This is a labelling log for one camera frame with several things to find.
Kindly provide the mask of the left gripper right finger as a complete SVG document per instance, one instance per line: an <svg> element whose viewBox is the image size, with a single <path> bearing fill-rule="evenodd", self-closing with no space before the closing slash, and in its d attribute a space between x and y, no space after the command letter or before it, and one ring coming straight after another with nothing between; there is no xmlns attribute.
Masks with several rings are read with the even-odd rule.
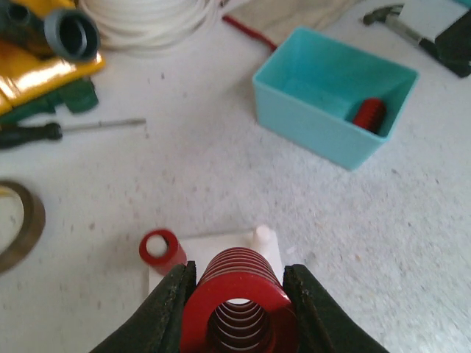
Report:
<svg viewBox="0 0 471 353"><path fill-rule="evenodd" d="M387 351L344 312L305 265L284 268L283 290L294 305L299 352Z"/></svg>

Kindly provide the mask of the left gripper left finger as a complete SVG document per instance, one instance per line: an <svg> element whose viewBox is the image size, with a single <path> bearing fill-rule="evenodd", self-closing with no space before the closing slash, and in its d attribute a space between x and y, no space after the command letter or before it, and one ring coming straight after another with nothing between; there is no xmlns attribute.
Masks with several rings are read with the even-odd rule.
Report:
<svg viewBox="0 0 471 353"><path fill-rule="evenodd" d="M195 262L174 266L134 314L92 351L179 352L183 309L195 288Z"/></svg>

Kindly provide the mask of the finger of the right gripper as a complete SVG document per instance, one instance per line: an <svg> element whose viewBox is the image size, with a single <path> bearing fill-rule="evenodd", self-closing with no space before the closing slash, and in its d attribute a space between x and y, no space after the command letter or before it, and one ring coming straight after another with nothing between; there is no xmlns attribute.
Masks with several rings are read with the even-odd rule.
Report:
<svg viewBox="0 0 471 353"><path fill-rule="evenodd" d="M435 39L439 61L460 78L470 75L470 11Z"/></svg>

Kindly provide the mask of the large red spring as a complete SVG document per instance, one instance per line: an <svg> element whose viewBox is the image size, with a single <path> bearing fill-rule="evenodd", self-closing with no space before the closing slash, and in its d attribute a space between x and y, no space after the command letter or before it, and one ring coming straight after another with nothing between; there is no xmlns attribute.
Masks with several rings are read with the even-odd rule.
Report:
<svg viewBox="0 0 471 353"><path fill-rule="evenodd" d="M186 253L177 237L168 229L146 234L139 245L141 259L159 275L165 276L176 265L187 263Z"/></svg>
<svg viewBox="0 0 471 353"><path fill-rule="evenodd" d="M294 305L282 286L243 274L200 282L183 311L181 352L296 352Z"/></svg>

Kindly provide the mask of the brown tape roll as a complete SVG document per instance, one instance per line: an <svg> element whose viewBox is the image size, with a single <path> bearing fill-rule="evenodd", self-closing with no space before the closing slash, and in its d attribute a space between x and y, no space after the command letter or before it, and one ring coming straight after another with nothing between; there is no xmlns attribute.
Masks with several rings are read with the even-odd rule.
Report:
<svg viewBox="0 0 471 353"><path fill-rule="evenodd" d="M46 211L40 197L21 183L2 179L1 196L13 196L21 205L22 223L10 244L1 250L1 275L19 265L34 249L46 225Z"/></svg>

